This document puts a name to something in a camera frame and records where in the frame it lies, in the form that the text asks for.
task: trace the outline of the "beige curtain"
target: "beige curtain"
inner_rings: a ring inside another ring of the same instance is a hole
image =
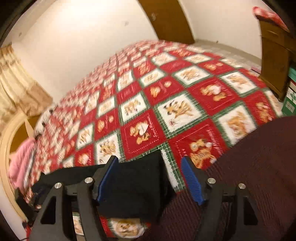
[[[40,114],[52,97],[26,72],[11,45],[0,48],[0,133],[17,109]]]

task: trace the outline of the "curved bed frame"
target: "curved bed frame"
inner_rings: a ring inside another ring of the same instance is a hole
[[[7,198],[22,220],[27,218],[15,201],[15,190],[8,179],[9,157],[25,139],[33,136],[32,126],[35,126],[38,118],[39,116],[29,118],[24,112],[18,110],[0,136],[0,181]]]

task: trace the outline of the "maroon fabric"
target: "maroon fabric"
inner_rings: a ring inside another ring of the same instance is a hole
[[[257,203],[267,240],[279,241],[296,220],[296,117],[269,122],[206,170],[230,185],[243,182]],[[202,210],[188,191],[167,206],[158,225],[138,240],[193,240]],[[223,224],[217,232],[221,237]]]

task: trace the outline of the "silver screw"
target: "silver screw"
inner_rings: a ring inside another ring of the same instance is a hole
[[[61,186],[62,186],[61,183],[56,183],[56,184],[54,185],[54,187],[55,187],[56,189],[59,189]]]
[[[209,184],[215,184],[216,183],[216,179],[214,179],[212,177],[208,178],[207,181],[208,181]]]
[[[92,178],[91,177],[87,177],[86,179],[84,179],[85,183],[91,183],[92,182]]]
[[[239,188],[240,188],[240,189],[245,189],[245,188],[246,188],[246,185],[243,184],[243,183],[240,183],[240,184],[239,184]]]

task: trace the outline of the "bed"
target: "bed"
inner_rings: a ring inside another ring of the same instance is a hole
[[[132,161],[160,149],[175,192],[183,156],[207,169],[248,133],[282,115],[266,85],[236,62],[200,47],[141,41],[111,56],[57,104],[37,141],[29,176]],[[32,197],[29,189],[26,199]],[[116,220],[101,217],[109,236]]]

